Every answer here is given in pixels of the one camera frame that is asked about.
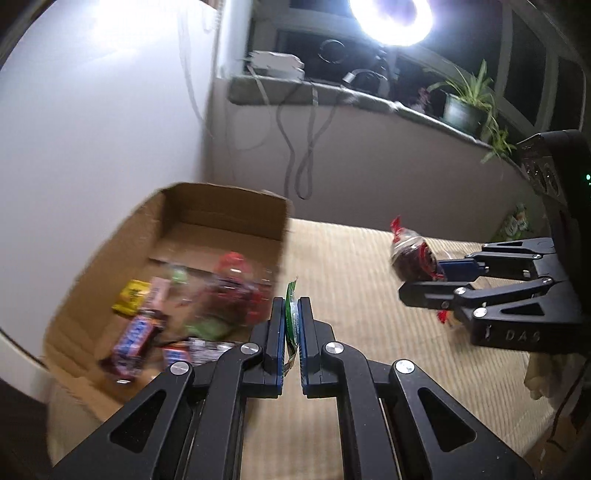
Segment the green snack packet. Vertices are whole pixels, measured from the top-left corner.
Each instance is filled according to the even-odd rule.
[[[285,339],[287,341],[288,360],[283,365],[283,376],[286,376],[287,372],[293,367],[300,343],[300,324],[295,298],[296,281],[297,278],[288,284],[287,293],[285,294]]]
[[[512,242],[521,240],[525,233],[530,231],[530,223],[527,219],[527,209],[523,203],[518,203],[492,238],[492,242]]]

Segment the potted plant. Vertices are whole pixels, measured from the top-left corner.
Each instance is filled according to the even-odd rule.
[[[461,82],[445,80],[434,83],[427,91],[432,92],[443,86],[452,87],[456,95],[446,93],[443,121],[464,133],[479,137],[489,119],[492,118],[495,104],[492,92],[488,89],[492,79],[486,77],[486,61],[482,60],[478,77],[470,74],[466,78],[457,67],[456,70],[462,77]]]
[[[493,115],[491,115],[491,117],[489,118],[486,127],[488,131],[491,133],[492,150],[484,156],[481,162],[486,163],[492,157],[499,157],[503,160],[510,160],[511,152],[513,150],[516,150],[517,147],[515,145],[511,145],[507,141],[507,137],[509,136],[509,132],[507,131],[507,129],[504,128],[503,130],[501,130],[499,124],[496,122],[496,119]]]

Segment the plant pot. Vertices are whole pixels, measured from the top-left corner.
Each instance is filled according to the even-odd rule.
[[[451,127],[480,138],[487,118],[488,113],[484,110],[468,105],[455,95],[447,95],[443,121]]]

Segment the white wall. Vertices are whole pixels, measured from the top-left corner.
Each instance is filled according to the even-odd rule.
[[[194,107],[206,111],[216,15],[197,0],[57,0],[0,70],[0,327],[31,354],[127,214],[203,180]]]
[[[283,194],[289,155],[276,107],[269,118],[266,106],[233,105],[225,100],[226,87],[215,80],[215,182]],[[307,149],[310,108],[282,112],[298,164]],[[331,108],[319,107],[315,132]],[[525,202],[536,227],[543,223],[541,201],[527,181],[499,159],[482,165],[484,148],[398,115],[338,108],[316,147],[312,198],[297,198],[292,180],[295,217],[387,230],[402,215],[405,226],[423,235],[487,242],[509,210]],[[266,136],[259,148],[239,151]]]

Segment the chocolate candy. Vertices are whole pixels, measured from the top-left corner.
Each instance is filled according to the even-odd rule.
[[[164,301],[168,297],[170,280],[160,277],[152,277],[150,280],[150,292],[139,309],[141,313],[157,315],[164,308]]]

